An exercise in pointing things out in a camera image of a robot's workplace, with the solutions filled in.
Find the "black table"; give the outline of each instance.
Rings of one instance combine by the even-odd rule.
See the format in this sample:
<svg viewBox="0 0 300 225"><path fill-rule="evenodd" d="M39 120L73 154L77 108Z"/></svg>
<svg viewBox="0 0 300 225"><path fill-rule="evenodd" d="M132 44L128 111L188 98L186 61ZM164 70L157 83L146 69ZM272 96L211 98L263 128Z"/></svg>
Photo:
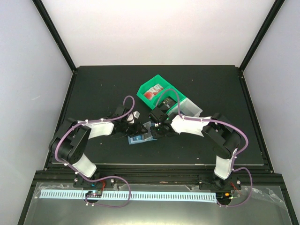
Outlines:
<svg viewBox="0 0 300 225"><path fill-rule="evenodd" d="M263 165L235 66L81 66L64 118L94 120L108 116L125 96L132 95L140 120L147 122L150 108L136 93L157 74L198 105L202 117L221 113L248 136L249 147L239 155L237 165ZM134 145L121 135L101 136L89 141L85 154L95 164L214 165L216 161L211 142L191 134Z"/></svg>

